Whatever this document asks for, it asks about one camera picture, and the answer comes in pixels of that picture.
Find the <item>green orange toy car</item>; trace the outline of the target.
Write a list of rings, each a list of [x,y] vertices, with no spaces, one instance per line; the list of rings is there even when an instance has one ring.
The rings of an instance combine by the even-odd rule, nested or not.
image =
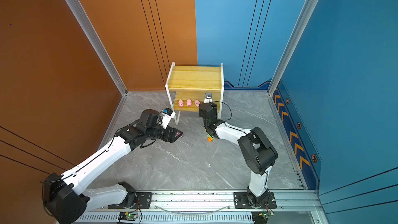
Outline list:
[[[211,136],[211,135],[207,135],[207,140],[209,141],[209,142],[212,142],[213,140],[214,140],[214,138]]]

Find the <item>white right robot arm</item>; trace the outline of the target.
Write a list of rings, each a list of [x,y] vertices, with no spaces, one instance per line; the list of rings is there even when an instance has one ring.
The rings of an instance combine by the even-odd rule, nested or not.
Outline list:
[[[199,104],[208,140],[227,140],[239,146],[247,167],[251,170],[247,199],[252,207],[262,206],[271,195],[268,180],[278,152],[261,128],[242,129],[218,118],[215,103]]]

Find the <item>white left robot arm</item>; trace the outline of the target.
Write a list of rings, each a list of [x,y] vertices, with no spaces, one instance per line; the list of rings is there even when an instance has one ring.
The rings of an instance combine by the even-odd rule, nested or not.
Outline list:
[[[120,128],[114,137],[88,159],[61,175],[50,174],[42,183],[42,203],[60,224],[72,224],[87,211],[108,205],[131,208],[137,201],[136,190],[127,182],[88,189],[88,186],[111,165],[136,148],[145,148],[147,140],[175,142],[182,131],[169,126],[175,112],[147,109],[140,119]]]

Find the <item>wooden two-tier shelf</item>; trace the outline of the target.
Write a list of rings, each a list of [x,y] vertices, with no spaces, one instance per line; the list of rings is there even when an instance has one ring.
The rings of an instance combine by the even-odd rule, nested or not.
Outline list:
[[[218,105],[218,118],[221,117],[224,94],[223,64],[216,67],[183,66],[173,62],[165,88],[171,109],[176,113],[176,124],[179,124],[181,112],[198,112],[194,102],[203,102],[206,92],[212,93],[212,99]],[[186,105],[187,99],[192,100],[191,107]],[[178,106],[179,100],[184,101],[183,107]]]

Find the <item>left controller board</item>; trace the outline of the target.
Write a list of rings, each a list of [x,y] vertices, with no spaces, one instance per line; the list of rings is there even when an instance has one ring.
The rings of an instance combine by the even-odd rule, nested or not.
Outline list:
[[[139,223],[140,215],[136,212],[120,212],[118,216],[118,223],[131,224]]]

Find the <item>controller board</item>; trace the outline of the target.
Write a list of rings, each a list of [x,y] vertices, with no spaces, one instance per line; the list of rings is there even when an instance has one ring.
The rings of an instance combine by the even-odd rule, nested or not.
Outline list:
[[[140,215],[136,212],[120,212],[118,216],[118,223],[131,224],[139,223]]]
[[[252,220],[254,224],[267,224],[270,217],[274,216],[272,211],[269,212],[252,212]]]

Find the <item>right controller board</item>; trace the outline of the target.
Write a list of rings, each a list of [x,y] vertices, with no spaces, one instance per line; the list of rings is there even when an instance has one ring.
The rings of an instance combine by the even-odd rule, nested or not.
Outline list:
[[[274,216],[272,211],[269,212],[252,212],[252,220],[254,224],[267,224],[270,217]]]

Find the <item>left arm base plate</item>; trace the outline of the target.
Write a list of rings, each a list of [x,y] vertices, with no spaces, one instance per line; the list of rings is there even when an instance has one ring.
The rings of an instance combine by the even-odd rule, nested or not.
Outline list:
[[[112,204],[108,209],[150,209],[152,192],[128,193],[120,204]]]

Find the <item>aluminium mounting rail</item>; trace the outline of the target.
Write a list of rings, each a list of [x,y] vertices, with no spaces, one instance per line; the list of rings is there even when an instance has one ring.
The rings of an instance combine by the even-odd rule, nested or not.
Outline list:
[[[236,209],[234,192],[244,190],[153,190],[150,209],[108,209],[84,213],[78,224],[121,224],[120,212],[136,212],[132,224],[253,224],[252,212],[272,211],[267,224],[326,224],[328,220],[312,190],[271,190],[277,208]]]

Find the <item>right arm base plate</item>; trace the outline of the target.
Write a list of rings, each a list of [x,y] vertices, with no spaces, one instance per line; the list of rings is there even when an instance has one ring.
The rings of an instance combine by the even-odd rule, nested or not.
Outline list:
[[[262,196],[257,197],[250,192],[234,192],[234,206],[236,209],[246,208],[270,208],[276,209],[277,203],[274,193],[266,191]]]

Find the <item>left aluminium corner post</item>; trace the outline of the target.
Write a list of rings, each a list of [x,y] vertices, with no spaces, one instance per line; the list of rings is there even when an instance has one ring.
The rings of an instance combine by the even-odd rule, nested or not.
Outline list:
[[[119,75],[114,63],[112,62],[105,46],[103,45],[99,35],[97,34],[91,20],[89,19],[83,5],[80,0],[65,0],[69,9],[72,11],[74,17],[78,21],[81,29],[85,33],[87,39],[89,40],[91,46],[95,50],[99,59],[106,68],[108,74],[116,85],[117,89],[122,96],[127,94],[127,88]]]

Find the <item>aluminium corner post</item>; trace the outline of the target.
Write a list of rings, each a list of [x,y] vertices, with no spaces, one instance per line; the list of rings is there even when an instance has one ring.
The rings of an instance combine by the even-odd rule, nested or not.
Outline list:
[[[74,17],[78,21],[81,29],[85,33],[87,39],[89,40],[91,46],[95,50],[99,59],[106,68],[108,74],[116,85],[117,89],[122,96],[127,94],[127,88],[119,75],[114,63],[112,62],[105,46],[103,45],[99,35],[97,34],[91,20],[89,19],[83,5],[80,0],[65,0],[69,9],[72,11]]]
[[[274,94],[318,2],[319,0],[305,0],[284,52],[276,67],[271,83],[269,84],[267,91],[269,96]]]

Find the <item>right aluminium corner post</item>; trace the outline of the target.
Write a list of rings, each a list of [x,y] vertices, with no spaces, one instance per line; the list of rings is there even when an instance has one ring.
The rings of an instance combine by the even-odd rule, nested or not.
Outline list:
[[[319,0],[305,0],[284,52],[276,67],[271,83],[269,84],[267,91],[269,96],[274,94],[318,2]]]

